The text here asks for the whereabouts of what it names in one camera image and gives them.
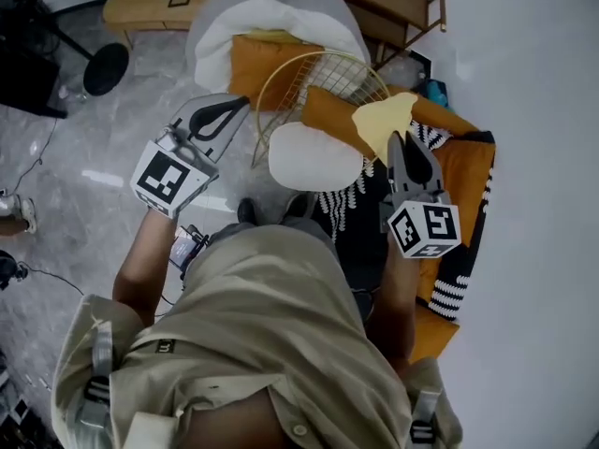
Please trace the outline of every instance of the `orange cushion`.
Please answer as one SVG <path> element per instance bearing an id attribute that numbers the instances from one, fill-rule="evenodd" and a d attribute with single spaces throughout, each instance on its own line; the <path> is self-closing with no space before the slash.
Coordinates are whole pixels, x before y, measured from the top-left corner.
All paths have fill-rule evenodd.
<path id="1" fill-rule="evenodd" d="M 301 122 L 353 146 L 368 159 L 372 159 L 372 148 L 360 137 L 352 121 L 356 108 L 331 92 L 311 85 L 308 87 Z"/>
<path id="2" fill-rule="evenodd" d="M 406 88 L 396 85 L 388 85 L 391 94 L 401 92 L 410 92 Z M 453 111 L 444 109 L 441 105 L 431 102 L 422 95 L 418 95 L 418 100 L 412 107 L 412 118 L 419 123 L 443 128 L 456 137 L 461 137 L 471 131 L 478 131 L 473 124 L 456 115 Z"/>
<path id="3" fill-rule="evenodd" d="M 450 139 L 432 152 L 443 172 L 443 183 L 451 202 L 460 211 L 461 242 L 470 246 L 475 231 L 478 207 L 495 154 L 495 145 L 478 141 Z M 441 258 L 425 259 L 420 265 L 420 283 L 417 294 L 431 301 Z"/>
<path id="4" fill-rule="evenodd" d="M 458 329 L 458 325 L 416 304 L 416 344 L 410 363 L 423 357 L 439 357 Z"/>
<path id="5" fill-rule="evenodd" d="M 228 90 L 232 94 L 243 94 L 250 98 L 252 109 L 256 109 L 262 87 L 279 66 L 296 56 L 321 50 L 323 48 L 317 45 L 270 43 L 246 36 L 234 36 L 231 49 L 232 76 Z M 288 109 L 293 106 L 299 86 L 295 88 L 295 94 L 287 93 L 292 83 L 296 82 L 296 76 L 304 63 L 305 59 L 299 58 L 277 73 L 262 96 L 261 111 Z"/>

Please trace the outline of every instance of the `foot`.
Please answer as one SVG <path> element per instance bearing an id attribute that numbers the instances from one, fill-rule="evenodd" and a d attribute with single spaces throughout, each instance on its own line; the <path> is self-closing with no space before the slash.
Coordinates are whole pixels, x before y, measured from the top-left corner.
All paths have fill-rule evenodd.
<path id="1" fill-rule="evenodd" d="M 37 232 L 36 207 L 32 199 L 24 199 L 21 202 L 21 216 L 29 224 L 25 231 L 35 234 Z"/>
<path id="2" fill-rule="evenodd" d="M 239 207 L 237 208 L 237 220 L 240 223 L 250 223 L 251 225 L 258 225 L 256 218 L 256 205 L 252 198 L 244 198 Z"/>
<path id="3" fill-rule="evenodd" d="M 283 215 L 283 219 L 293 216 L 296 218 L 310 217 L 310 197 L 307 193 L 300 193 L 293 196 L 287 203 L 287 209 Z"/>

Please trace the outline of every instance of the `wooden table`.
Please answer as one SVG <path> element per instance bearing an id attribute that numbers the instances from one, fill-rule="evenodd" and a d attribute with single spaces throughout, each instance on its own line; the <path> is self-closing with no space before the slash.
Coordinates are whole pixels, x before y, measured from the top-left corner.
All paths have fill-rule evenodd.
<path id="1" fill-rule="evenodd" d="M 190 0 L 182 7 L 169 7 L 170 0 L 108 0 L 104 22 L 130 49 L 129 32 L 138 30 L 189 30 L 205 0 Z"/>

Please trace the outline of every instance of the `wooden furniture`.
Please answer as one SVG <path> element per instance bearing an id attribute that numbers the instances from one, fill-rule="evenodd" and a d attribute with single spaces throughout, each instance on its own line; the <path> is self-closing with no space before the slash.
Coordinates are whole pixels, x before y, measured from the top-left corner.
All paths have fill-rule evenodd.
<path id="1" fill-rule="evenodd" d="M 381 68 L 430 30 L 446 31 L 446 0 L 439 0 L 439 18 L 430 22 L 436 0 L 345 0 L 362 34 L 379 43 L 374 69 Z M 385 47 L 395 51 L 384 58 Z"/>
<path id="2" fill-rule="evenodd" d="M 131 48 L 129 32 L 138 30 L 189 30 L 205 0 L 169 7 L 170 0 L 108 0 L 104 22 L 111 32 Z"/>

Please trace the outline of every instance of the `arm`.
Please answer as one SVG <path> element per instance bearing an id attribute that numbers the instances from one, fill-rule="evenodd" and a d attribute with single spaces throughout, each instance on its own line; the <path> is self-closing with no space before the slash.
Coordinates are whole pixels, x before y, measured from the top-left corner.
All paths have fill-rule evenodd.
<path id="1" fill-rule="evenodd" d="M 408 359 L 414 349 L 420 262 L 417 259 L 404 259 L 390 234 L 388 247 L 383 280 L 366 325 L 366 333 L 400 374 L 408 367 Z"/>
<path id="2" fill-rule="evenodd" d="M 176 220 L 148 210 L 114 281 L 112 299 L 134 310 L 146 327 L 153 324 L 165 286 L 176 228 Z"/>

